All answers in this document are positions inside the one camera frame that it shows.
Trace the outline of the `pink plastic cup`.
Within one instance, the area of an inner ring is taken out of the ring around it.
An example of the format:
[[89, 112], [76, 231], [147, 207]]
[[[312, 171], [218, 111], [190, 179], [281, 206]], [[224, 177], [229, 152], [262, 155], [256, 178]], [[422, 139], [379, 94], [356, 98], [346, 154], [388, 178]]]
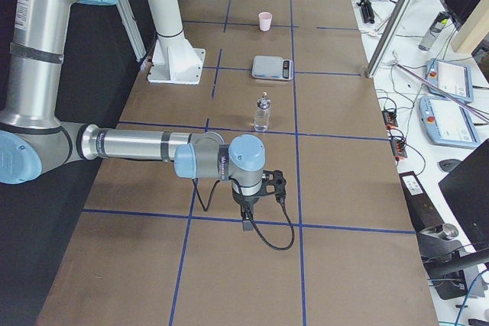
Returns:
[[261, 31], [269, 31], [273, 20], [270, 12], [262, 11], [258, 14], [259, 28]]

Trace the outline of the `digital kitchen scale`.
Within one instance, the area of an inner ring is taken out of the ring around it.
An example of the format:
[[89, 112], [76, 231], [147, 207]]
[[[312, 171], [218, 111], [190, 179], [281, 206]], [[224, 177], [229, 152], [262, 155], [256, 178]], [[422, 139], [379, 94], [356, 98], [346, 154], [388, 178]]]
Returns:
[[255, 79], [272, 79], [288, 81], [293, 78], [294, 65], [292, 60], [280, 56], [257, 55], [253, 59], [251, 75]]

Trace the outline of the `white pillar with base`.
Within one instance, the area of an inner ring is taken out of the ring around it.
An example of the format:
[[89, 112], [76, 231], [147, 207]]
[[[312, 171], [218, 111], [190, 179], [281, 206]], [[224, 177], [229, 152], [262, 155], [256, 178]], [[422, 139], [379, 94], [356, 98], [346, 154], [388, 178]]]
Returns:
[[152, 83], [199, 84], [206, 51], [186, 39], [178, 0], [147, 0], [157, 42], [148, 80]]

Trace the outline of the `orange black connector block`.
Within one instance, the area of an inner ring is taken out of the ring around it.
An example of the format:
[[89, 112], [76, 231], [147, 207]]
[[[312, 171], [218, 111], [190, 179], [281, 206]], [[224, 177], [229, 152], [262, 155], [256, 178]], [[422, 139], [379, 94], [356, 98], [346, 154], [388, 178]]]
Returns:
[[393, 128], [398, 128], [397, 113], [396, 112], [383, 110], [382, 111], [382, 117], [383, 117], [386, 129], [390, 130]]

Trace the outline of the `black box with label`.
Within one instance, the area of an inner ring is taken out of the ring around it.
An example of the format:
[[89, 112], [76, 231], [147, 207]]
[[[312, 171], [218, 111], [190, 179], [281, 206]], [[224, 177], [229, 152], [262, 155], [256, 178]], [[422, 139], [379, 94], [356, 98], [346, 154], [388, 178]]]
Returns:
[[399, 177], [414, 230], [420, 232], [443, 224], [442, 217], [416, 174], [409, 171], [400, 173]]

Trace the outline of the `black monitor stand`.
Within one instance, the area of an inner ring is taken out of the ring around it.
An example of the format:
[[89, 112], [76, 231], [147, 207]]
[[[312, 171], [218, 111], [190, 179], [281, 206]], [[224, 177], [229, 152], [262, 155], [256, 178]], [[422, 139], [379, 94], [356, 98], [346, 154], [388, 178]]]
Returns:
[[488, 265], [488, 142], [484, 141], [439, 182], [442, 195], [474, 248], [441, 238], [432, 226], [418, 233], [419, 250], [429, 278], [447, 300], [468, 294], [478, 266]]

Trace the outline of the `black computer mouse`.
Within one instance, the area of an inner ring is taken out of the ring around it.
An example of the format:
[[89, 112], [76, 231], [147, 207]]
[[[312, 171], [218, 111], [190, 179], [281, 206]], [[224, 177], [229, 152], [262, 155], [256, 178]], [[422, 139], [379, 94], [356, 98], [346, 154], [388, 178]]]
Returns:
[[451, 172], [461, 163], [458, 159], [445, 159], [438, 162], [438, 167], [445, 173]]

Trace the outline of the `near teach pendant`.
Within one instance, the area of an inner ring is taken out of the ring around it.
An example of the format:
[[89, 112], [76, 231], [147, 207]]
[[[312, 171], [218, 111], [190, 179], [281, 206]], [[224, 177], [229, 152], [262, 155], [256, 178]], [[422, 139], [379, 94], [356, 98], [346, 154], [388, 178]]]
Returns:
[[422, 97], [420, 120], [429, 139], [447, 147], [476, 148], [481, 139], [469, 113], [446, 98]]

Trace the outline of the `teach pendant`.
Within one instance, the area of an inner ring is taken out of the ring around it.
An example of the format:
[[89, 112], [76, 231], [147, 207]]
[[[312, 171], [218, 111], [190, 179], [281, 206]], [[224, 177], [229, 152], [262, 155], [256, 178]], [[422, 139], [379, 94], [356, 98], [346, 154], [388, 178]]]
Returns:
[[447, 147], [476, 148], [481, 139], [469, 113], [446, 98], [422, 97], [420, 120], [429, 139]]
[[463, 102], [474, 101], [469, 67], [435, 58], [429, 60], [426, 67], [426, 80], [431, 85]]

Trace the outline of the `black folded tripod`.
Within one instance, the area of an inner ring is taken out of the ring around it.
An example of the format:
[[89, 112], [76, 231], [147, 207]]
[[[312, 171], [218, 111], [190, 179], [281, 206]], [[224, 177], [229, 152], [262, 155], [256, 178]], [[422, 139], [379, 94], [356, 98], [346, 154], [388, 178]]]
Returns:
[[374, 10], [370, 0], [359, 0], [357, 5], [360, 7], [362, 21], [365, 24], [373, 24], [375, 22]]

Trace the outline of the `far teach pendant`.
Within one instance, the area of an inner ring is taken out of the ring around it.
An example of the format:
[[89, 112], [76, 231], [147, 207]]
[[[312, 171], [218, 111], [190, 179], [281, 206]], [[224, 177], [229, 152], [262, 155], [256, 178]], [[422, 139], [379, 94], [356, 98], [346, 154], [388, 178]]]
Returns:
[[426, 67], [426, 80], [431, 85], [463, 102], [474, 101], [469, 67], [435, 58], [429, 60]]

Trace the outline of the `aluminium frame post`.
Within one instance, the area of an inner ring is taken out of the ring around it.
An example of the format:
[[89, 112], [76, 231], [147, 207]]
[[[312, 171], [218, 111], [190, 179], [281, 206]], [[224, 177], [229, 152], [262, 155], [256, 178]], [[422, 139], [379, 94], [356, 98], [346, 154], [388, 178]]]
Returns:
[[397, 1], [397, 4], [395, 5], [394, 10], [390, 16], [390, 19], [387, 22], [387, 26], [385, 27], [385, 30], [381, 35], [381, 38], [365, 71], [366, 77], [373, 78], [375, 73], [379, 69], [386, 52], [388, 51], [393, 39], [397, 34], [400, 22], [402, 21], [402, 18], [406, 13], [408, 7], [410, 6], [411, 2], [412, 0]]

